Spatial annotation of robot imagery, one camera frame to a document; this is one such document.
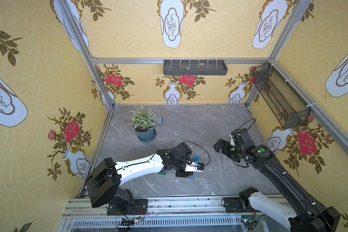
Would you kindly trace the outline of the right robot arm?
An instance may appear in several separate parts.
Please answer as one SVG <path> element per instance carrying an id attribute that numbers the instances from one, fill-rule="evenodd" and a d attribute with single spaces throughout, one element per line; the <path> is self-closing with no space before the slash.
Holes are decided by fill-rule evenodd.
<path id="1" fill-rule="evenodd" d="M 290 207 L 285 207 L 249 187 L 239 193 L 242 210 L 262 212 L 291 232 L 334 232 L 340 213 L 334 207 L 325 207 L 309 194 L 282 166 L 275 154 L 265 145 L 256 146 L 246 128 L 231 132 L 231 140 L 220 139 L 214 150 L 234 162 L 244 160 L 267 177 Z"/>

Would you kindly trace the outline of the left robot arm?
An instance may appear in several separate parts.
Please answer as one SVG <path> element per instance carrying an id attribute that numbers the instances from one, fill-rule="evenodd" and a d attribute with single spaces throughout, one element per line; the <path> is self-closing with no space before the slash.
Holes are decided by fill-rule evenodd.
<path id="1" fill-rule="evenodd" d="M 130 190 L 120 186 L 136 178 L 175 170 L 180 176 L 202 172 L 204 164 L 190 156 L 191 148 L 184 142 L 171 149 L 159 149 L 152 155 L 131 161 L 104 159 L 86 178 L 91 207 L 112 206 L 120 214 L 130 214 L 136 203 Z"/>

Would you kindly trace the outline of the grey teal sponge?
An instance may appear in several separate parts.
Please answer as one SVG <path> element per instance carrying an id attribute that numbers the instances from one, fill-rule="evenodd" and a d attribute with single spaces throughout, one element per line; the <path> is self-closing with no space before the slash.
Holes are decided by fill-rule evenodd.
<path id="1" fill-rule="evenodd" d="M 162 117 L 154 117 L 153 121 L 154 121 L 154 123 L 156 125 L 162 125 L 163 124 L 163 118 Z"/>

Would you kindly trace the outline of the potted plant grey pot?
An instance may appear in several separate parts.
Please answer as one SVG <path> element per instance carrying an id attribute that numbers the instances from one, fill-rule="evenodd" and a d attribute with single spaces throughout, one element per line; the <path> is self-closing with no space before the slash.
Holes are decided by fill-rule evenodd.
<path id="1" fill-rule="evenodd" d="M 149 143 L 156 136 L 155 113 L 150 108 L 143 108 L 132 111 L 130 125 L 137 134 L 140 141 Z"/>

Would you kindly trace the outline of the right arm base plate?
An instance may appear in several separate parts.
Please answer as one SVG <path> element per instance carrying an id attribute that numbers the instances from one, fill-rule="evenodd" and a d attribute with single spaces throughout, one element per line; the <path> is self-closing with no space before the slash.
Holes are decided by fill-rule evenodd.
<path id="1" fill-rule="evenodd" d="M 221 205 L 225 207 L 226 213 L 250 212 L 250 208 L 247 206 L 246 201 L 239 197 L 223 198 Z"/>

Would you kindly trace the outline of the aluminium rail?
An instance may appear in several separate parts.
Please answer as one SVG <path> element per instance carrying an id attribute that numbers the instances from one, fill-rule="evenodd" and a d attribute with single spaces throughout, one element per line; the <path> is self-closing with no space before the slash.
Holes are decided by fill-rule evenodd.
<path id="1" fill-rule="evenodd" d="M 134 231 L 143 228 L 179 228 L 189 231 L 193 227 L 218 230 L 235 227 L 237 232 L 285 232 L 287 229 L 266 213 L 248 212 L 234 207 L 226 211 L 227 196 L 174 196 L 138 197 L 141 204 L 133 213 L 122 215 L 113 206 L 92 208 L 89 199 L 71 199 L 57 228 L 58 232 L 107 231 L 119 229 Z"/>

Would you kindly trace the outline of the grey wall tray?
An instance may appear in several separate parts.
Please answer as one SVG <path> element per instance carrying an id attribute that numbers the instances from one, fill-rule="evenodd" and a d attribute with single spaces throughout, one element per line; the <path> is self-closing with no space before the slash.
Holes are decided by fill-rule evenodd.
<path id="1" fill-rule="evenodd" d="M 228 67 L 218 59 L 169 59 L 163 62 L 164 75 L 226 75 Z"/>

